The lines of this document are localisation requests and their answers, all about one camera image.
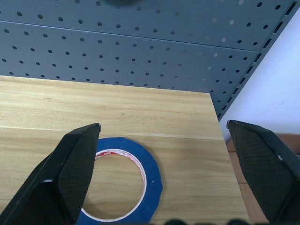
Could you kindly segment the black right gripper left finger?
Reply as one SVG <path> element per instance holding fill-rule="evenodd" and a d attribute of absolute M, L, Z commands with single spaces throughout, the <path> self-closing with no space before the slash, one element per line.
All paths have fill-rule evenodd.
<path fill-rule="evenodd" d="M 99 123 L 63 136 L 31 172 L 0 215 L 2 225 L 74 225 L 95 163 Z"/>

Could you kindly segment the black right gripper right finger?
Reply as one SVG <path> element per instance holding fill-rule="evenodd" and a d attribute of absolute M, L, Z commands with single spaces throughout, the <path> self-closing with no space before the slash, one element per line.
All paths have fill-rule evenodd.
<path fill-rule="evenodd" d="M 270 223 L 300 223 L 300 157 L 275 133 L 229 120 L 242 173 Z"/>

